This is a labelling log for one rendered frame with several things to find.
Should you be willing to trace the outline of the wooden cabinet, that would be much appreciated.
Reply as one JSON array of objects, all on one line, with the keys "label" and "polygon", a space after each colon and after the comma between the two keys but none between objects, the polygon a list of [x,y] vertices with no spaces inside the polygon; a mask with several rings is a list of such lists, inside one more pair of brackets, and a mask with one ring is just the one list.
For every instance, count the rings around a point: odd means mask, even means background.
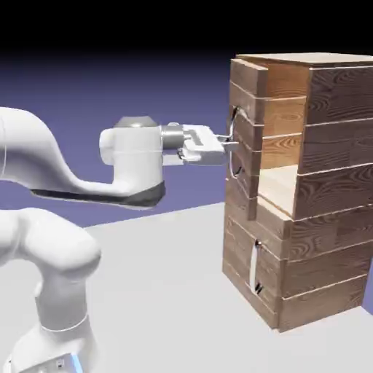
[{"label": "wooden cabinet", "polygon": [[235,58],[268,69],[254,221],[286,260],[284,332],[363,302],[373,259],[373,56]]}]

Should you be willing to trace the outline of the tall wooden cabinet door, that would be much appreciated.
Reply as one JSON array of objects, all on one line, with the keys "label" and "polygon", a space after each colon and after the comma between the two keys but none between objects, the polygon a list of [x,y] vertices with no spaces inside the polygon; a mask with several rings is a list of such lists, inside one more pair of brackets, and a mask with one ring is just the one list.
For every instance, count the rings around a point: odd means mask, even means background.
[{"label": "tall wooden cabinet door", "polygon": [[228,122],[233,107],[239,107],[240,113],[235,120],[235,126],[252,153],[249,163],[250,178],[247,182],[241,184],[230,175],[229,178],[235,187],[232,196],[249,221],[254,221],[257,215],[267,75],[267,68],[246,60],[234,58],[230,62]]}]

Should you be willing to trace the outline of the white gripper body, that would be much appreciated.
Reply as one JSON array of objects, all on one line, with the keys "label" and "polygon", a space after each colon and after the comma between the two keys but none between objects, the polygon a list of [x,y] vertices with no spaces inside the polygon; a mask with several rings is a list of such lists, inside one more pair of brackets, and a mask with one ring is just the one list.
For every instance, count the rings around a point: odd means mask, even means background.
[{"label": "white gripper body", "polygon": [[217,135],[203,125],[182,125],[184,145],[182,160],[189,164],[212,166],[223,165],[226,153]]}]

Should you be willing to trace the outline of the short wooden cabinet door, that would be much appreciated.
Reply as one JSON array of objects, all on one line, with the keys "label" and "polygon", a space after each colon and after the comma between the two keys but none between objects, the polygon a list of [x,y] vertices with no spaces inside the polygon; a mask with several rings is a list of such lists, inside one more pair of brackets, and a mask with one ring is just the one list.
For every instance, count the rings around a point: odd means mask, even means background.
[{"label": "short wooden cabinet door", "polygon": [[[255,221],[246,221],[242,210],[230,204],[224,206],[222,271],[264,322],[277,329],[286,260],[265,242],[268,237]],[[256,265],[256,280],[263,286],[259,295],[253,294],[249,286],[251,249],[256,239],[261,242]]]}]

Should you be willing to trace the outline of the long curved metal handle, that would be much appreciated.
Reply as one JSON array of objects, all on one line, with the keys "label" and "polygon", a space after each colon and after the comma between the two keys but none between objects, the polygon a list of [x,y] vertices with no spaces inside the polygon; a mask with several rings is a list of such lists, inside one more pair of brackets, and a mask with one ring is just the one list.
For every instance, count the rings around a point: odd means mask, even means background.
[{"label": "long curved metal handle", "polygon": [[240,113],[240,108],[237,106],[233,107],[230,120],[228,122],[228,135],[232,136],[232,140],[226,141],[236,141],[238,142],[238,147],[234,152],[228,152],[228,166],[229,175],[241,184],[247,182],[250,178],[250,158],[251,158],[251,148],[244,142],[241,134],[236,129],[235,120],[237,115]]}]

